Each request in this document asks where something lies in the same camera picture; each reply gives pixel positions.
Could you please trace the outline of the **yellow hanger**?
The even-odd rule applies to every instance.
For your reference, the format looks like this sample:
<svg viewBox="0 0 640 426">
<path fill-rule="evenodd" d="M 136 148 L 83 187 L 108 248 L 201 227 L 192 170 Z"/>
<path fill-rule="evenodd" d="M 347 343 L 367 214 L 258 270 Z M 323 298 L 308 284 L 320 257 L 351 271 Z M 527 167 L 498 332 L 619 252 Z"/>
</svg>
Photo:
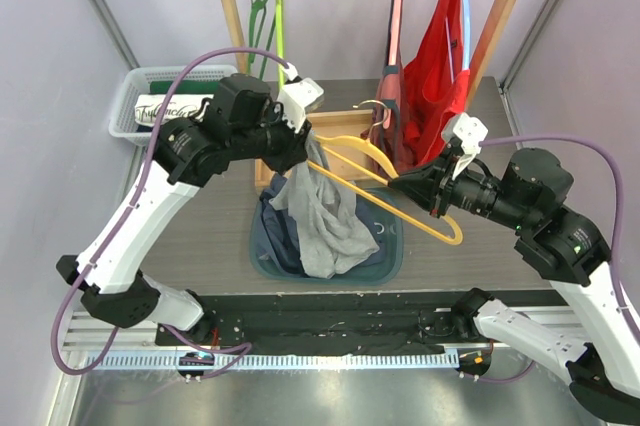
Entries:
<svg viewBox="0 0 640 426">
<path fill-rule="evenodd" d="M 376 128 L 388 125 L 391 117 L 392 110 L 378 100 L 364 100 L 353 106 L 350 111 L 308 114 L 307 120 L 312 125 L 314 139 L 320 144 L 324 153 L 338 160 L 340 165 L 347 167 L 348 175 L 342 177 L 314 160 L 309 160 L 307 164 L 316 172 L 437 240 L 450 246 L 460 245 L 464 239 L 463 232 L 459 224 L 450 216 L 442 217 L 452 231 L 451 235 L 446 235 L 356 184 L 358 180 L 372 180 L 387 187 L 392 179 L 399 176 L 391 159 L 372 142 Z"/>
</svg>

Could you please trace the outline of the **grey tank top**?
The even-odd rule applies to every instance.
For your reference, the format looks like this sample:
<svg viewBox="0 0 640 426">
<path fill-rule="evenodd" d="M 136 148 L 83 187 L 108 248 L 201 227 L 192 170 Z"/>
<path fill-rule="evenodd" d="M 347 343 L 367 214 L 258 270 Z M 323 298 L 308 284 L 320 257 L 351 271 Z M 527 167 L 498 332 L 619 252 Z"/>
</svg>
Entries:
<svg viewBox="0 0 640 426">
<path fill-rule="evenodd" d="M 330 279 L 365 262 L 380 247 L 356 214 L 356 193 L 321 173 L 329 164 L 314 135 L 307 137 L 305 151 L 307 159 L 291 169 L 270 204 L 295 221 L 304 272 Z"/>
</svg>

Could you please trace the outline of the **lime green hanger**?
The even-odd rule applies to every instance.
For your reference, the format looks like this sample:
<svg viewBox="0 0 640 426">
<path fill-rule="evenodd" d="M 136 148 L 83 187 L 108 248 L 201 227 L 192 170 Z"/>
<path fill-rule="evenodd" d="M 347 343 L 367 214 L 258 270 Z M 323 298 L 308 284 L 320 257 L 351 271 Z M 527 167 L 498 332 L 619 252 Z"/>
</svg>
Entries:
<svg viewBox="0 0 640 426">
<path fill-rule="evenodd" d="M 275 0 L 275 37 L 276 52 L 283 57 L 285 55 L 284 0 Z"/>
</svg>

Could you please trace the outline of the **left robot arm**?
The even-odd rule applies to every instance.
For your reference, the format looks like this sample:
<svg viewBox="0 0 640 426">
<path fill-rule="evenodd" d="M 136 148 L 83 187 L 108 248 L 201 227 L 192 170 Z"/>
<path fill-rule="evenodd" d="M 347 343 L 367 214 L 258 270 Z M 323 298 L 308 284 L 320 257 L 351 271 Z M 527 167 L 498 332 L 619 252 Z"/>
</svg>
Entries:
<svg viewBox="0 0 640 426">
<path fill-rule="evenodd" d="M 202 99 L 197 113 L 162 124 L 150 165 L 108 225 L 84 252 L 56 265 L 81 290 L 89 314 L 118 328 L 149 320 L 177 329 L 190 344 L 205 343 L 214 313 L 196 293 L 144 274 L 141 263 L 175 214 L 232 162 L 260 159 L 279 174 L 304 162 L 307 114 L 323 97 L 310 78 L 287 81 L 273 97 L 265 82 L 236 73 Z"/>
</svg>

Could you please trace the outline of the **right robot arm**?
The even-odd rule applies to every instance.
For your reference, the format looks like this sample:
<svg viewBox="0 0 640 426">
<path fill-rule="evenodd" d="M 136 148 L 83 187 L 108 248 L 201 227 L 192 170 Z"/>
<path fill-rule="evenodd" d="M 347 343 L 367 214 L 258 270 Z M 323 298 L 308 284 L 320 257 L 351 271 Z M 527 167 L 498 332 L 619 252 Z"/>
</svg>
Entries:
<svg viewBox="0 0 640 426">
<path fill-rule="evenodd" d="M 555 333 L 478 288 L 451 308 L 455 335 L 505 343 L 554 373 L 594 416 L 638 424 L 639 344 L 615 303 L 611 248 L 591 220 L 564 204 L 573 176 L 540 148 L 516 151 L 501 178 L 456 174 L 455 159 L 444 152 L 389 186 L 434 217 L 456 207 L 512 230 L 515 251 L 561 295 L 588 338 Z"/>
</svg>

